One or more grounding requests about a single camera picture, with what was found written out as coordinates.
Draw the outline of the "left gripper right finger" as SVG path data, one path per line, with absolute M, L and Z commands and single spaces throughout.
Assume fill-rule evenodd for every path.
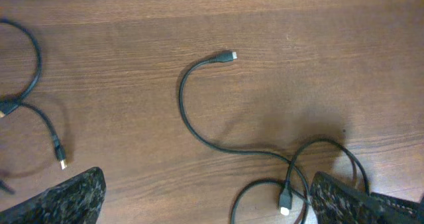
M 311 205 L 318 224 L 423 224 L 423 202 L 367 195 L 324 172 L 314 176 Z

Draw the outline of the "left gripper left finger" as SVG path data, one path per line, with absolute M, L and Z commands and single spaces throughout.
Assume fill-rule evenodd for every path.
M 90 168 L 1 212 L 2 223 L 94 224 L 106 194 L 102 169 Z

